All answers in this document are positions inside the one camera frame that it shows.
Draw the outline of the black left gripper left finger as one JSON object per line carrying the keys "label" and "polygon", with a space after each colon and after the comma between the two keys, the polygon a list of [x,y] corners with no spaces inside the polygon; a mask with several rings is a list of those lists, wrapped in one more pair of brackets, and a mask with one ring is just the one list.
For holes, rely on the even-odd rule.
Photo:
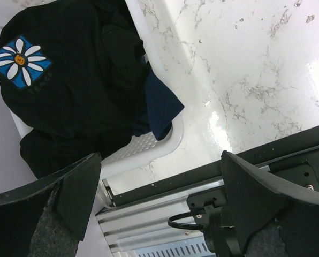
{"label": "black left gripper left finger", "polygon": [[91,154],[32,183],[0,194],[0,256],[76,256],[101,172]]}

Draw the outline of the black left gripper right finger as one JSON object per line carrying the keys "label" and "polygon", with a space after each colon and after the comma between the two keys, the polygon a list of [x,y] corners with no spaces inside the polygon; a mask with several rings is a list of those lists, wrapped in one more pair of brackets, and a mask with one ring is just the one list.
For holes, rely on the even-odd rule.
{"label": "black left gripper right finger", "polygon": [[221,168],[245,256],[319,256],[319,192],[223,151]]}

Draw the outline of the black t-shirt with daisy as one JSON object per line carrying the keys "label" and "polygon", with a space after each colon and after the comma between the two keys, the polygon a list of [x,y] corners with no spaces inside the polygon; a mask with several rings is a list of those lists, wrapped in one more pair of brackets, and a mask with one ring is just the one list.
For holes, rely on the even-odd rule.
{"label": "black t-shirt with daisy", "polygon": [[1,95],[31,128],[20,155],[36,178],[130,143],[146,107],[144,53],[121,1],[53,1],[3,27]]}

